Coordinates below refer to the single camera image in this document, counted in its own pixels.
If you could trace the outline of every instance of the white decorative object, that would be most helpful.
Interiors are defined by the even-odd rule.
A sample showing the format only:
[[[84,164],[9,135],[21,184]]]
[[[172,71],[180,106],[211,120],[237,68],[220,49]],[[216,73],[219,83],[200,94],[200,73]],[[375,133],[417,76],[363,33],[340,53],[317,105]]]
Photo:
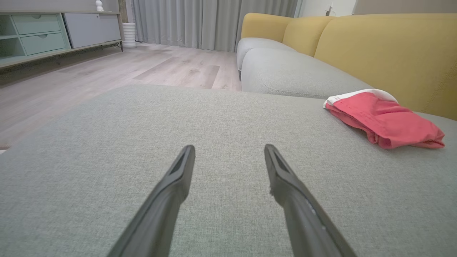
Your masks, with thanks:
[[[103,3],[100,0],[95,1],[95,5],[97,6],[97,11],[103,11]]]
[[[123,22],[122,27],[124,28],[124,40],[122,40],[123,47],[137,47],[137,42],[135,41],[135,23]]]

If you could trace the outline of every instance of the gray curtain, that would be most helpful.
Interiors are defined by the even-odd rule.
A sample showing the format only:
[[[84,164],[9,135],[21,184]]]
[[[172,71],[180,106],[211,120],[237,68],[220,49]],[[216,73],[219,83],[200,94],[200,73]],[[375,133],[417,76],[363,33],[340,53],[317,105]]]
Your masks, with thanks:
[[[138,40],[234,52],[249,12],[293,17],[297,0],[133,0]]]

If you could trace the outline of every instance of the red cloth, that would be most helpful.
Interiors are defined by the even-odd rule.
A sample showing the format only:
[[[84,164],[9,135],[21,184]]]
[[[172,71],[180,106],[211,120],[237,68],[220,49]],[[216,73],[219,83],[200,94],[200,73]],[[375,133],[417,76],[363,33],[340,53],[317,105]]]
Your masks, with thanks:
[[[396,102],[378,99],[373,93],[359,93],[325,107],[349,126],[363,129],[368,140],[381,148],[444,147],[444,133],[435,124]]]

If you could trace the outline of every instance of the drawer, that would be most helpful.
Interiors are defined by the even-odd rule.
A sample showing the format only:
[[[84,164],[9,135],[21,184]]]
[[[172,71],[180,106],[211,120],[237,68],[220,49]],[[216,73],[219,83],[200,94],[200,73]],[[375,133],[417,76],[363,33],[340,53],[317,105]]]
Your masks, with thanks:
[[[57,15],[12,15],[20,35],[60,31]]]
[[[27,55],[65,48],[62,33],[22,37],[21,41]]]

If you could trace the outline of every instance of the wooden floor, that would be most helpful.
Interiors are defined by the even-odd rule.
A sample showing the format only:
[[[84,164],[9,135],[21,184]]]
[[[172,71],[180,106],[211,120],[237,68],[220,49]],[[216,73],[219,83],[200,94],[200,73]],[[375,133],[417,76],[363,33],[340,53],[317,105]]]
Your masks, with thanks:
[[[240,91],[235,53],[139,44],[106,48],[0,75],[0,146],[111,89],[151,84]]]

